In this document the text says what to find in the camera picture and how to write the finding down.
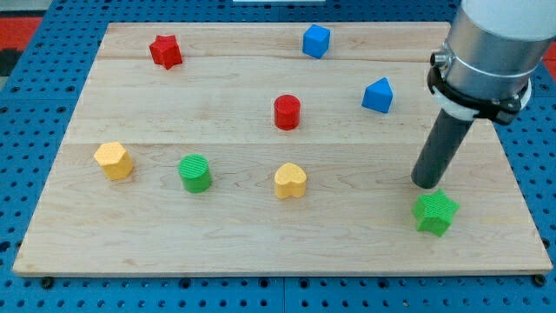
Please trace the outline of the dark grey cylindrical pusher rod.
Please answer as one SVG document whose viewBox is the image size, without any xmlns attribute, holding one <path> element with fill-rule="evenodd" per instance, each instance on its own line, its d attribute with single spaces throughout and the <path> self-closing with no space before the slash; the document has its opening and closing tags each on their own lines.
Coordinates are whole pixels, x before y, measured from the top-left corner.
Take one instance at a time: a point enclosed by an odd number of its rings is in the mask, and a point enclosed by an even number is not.
<svg viewBox="0 0 556 313">
<path fill-rule="evenodd" d="M 473 125 L 440 110 L 412 171 L 412 181 L 423 189 L 436 187 Z"/>
</svg>

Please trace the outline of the black white tool flange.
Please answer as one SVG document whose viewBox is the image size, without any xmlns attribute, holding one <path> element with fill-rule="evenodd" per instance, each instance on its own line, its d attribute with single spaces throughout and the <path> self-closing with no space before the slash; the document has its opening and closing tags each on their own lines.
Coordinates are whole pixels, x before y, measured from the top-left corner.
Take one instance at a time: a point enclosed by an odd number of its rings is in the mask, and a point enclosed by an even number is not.
<svg viewBox="0 0 556 313">
<path fill-rule="evenodd" d="M 528 81 L 517 94 L 506 99 L 470 97 L 450 86 L 436 67 L 432 67 L 427 74 L 427 86 L 435 102 L 449 116 L 467 122 L 477 118 L 488 119 L 501 125 L 510 124 L 527 106 L 532 95 L 531 81 Z"/>
</svg>

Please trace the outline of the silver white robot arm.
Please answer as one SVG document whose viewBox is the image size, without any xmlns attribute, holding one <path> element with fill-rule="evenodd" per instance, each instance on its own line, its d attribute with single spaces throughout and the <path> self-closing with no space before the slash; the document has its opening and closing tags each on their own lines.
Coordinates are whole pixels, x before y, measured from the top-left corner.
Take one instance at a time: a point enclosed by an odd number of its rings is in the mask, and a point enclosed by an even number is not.
<svg viewBox="0 0 556 313">
<path fill-rule="evenodd" d="M 531 75 L 555 39 L 553 0 L 462 0 L 430 56 L 427 87 L 440 106 L 411 178 L 435 187 L 477 119 L 508 125 L 527 106 Z"/>
</svg>

